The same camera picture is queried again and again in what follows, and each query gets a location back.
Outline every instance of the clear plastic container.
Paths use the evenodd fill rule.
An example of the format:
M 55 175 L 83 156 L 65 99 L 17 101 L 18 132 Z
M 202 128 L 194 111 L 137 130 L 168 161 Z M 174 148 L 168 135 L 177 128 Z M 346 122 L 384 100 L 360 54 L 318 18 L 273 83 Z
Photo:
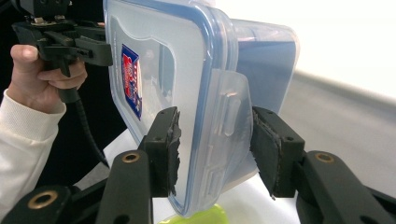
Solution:
M 267 25 L 232 21 L 198 1 L 105 0 L 104 6 L 113 100 L 132 137 L 139 144 L 157 113 L 177 106 L 180 166 L 177 194 L 169 200 L 184 217 L 210 208 L 222 191 L 256 173 L 249 153 L 252 103 L 278 111 L 294 62 L 286 65 L 287 74 L 276 74 L 282 78 L 274 86 L 259 70 L 238 73 L 237 65 L 247 64 L 239 51 L 266 41 L 246 36 Z M 276 97 L 263 102 L 260 94 L 267 90 L 249 88 L 255 78 Z

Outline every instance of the black cable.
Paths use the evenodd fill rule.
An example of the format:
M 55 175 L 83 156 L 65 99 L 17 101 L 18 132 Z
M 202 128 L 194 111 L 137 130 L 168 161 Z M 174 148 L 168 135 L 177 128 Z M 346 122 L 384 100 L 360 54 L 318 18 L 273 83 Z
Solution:
M 93 154 L 95 154 L 96 158 L 102 163 L 104 164 L 106 167 L 108 167 L 108 163 L 105 157 L 105 154 L 103 151 L 101 151 L 99 149 L 99 147 L 96 145 L 95 140 L 93 139 L 92 133 L 91 133 L 91 129 L 90 129 L 90 125 L 88 123 L 87 120 L 87 116 L 85 114 L 85 109 L 84 109 L 84 105 L 82 104 L 81 99 L 76 101 L 76 109 L 78 112 L 78 117 L 79 117 L 79 121 L 81 123 L 82 129 L 85 133 L 85 136 L 87 137 L 88 143 L 91 146 L 91 149 L 93 150 Z

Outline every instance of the red and blue label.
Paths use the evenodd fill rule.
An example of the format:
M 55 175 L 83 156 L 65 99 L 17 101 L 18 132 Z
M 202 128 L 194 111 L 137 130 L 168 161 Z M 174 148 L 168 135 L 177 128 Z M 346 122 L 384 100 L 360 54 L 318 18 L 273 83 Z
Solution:
M 125 100 L 132 108 L 137 118 L 142 116 L 142 90 L 139 56 L 131 49 L 122 45 L 122 83 Z

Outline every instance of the white wall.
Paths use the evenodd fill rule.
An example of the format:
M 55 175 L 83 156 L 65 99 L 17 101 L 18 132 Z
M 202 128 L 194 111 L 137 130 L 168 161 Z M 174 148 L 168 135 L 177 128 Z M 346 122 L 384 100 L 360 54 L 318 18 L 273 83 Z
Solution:
M 292 28 L 301 47 L 297 70 L 396 102 L 393 5 L 391 0 L 216 0 L 231 18 Z

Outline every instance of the person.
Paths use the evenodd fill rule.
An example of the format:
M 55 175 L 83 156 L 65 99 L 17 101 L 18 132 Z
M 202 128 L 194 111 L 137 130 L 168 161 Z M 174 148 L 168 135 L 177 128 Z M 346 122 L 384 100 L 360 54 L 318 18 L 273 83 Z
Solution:
M 33 46 L 14 45 L 11 82 L 0 105 L 0 221 L 12 206 L 35 188 L 66 111 L 58 89 L 80 87 L 85 63 L 70 65 L 71 77 L 60 69 L 45 71 Z

